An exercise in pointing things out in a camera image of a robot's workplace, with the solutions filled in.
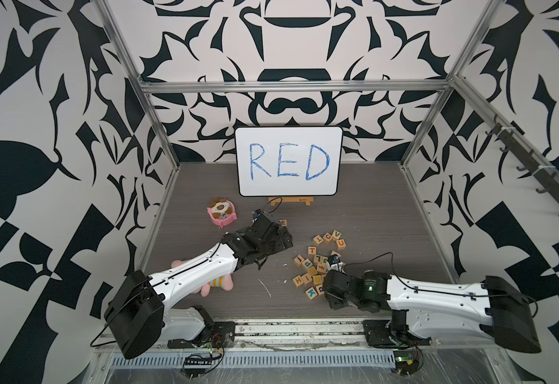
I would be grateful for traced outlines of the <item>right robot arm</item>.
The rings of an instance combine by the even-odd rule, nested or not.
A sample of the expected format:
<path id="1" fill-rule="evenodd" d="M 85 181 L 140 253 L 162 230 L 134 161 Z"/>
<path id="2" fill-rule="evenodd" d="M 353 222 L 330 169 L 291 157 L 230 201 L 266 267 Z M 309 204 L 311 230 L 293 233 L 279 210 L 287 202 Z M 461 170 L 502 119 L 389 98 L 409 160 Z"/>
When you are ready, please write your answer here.
<path id="1" fill-rule="evenodd" d="M 482 283 L 415 281 L 374 270 L 358 278 L 331 270 L 323 291 L 332 310 L 355 307 L 372 314 L 388 311 L 388 333 L 413 343 L 452 336 L 490 339 L 514 352 L 541 352 L 530 305 L 534 299 L 503 278 Z"/>

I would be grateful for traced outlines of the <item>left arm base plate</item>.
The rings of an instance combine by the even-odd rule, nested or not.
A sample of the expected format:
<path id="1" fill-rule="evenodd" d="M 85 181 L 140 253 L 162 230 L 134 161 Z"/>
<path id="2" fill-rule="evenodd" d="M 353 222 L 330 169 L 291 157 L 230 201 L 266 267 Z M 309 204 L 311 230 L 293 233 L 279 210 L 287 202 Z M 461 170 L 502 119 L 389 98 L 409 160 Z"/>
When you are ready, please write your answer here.
<path id="1" fill-rule="evenodd" d="M 226 347 L 235 340 L 235 322 L 215 322 L 207 325 L 202 332 L 192 341 L 183 339 L 169 340 L 169 349 L 192 349 L 192 348 L 219 348 Z"/>

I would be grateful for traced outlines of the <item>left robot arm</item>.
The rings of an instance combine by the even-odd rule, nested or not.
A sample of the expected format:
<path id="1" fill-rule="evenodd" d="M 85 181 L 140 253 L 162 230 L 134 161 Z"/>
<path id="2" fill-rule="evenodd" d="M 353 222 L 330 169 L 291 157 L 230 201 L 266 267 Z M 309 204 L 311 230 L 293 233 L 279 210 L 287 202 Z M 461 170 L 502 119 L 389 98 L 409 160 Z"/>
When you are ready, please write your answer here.
<path id="1" fill-rule="evenodd" d="M 206 344 L 214 321 L 201 306 L 170 311 L 178 302 L 212 280 L 248 265 L 262 267 L 267 258 L 293 246 L 287 227 L 258 210 L 252 225 L 226 233 L 209 251 L 178 267 L 126 277 L 105 311 L 105 323 L 121 354 L 137 358 L 161 339 Z"/>

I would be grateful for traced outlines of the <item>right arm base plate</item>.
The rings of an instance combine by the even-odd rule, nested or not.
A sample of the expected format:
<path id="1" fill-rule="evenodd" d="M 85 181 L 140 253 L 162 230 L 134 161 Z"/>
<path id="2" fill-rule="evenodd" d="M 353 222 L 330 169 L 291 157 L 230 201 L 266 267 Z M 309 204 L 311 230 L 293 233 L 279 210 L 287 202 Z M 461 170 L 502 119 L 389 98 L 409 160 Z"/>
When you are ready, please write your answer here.
<path id="1" fill-rule="evenodd" d="M 409 349 L 431 345 L 431 338 L 420 338 L 409 331 L 403 321 L 364 320 L 364 336 L 369 347 Z"/>

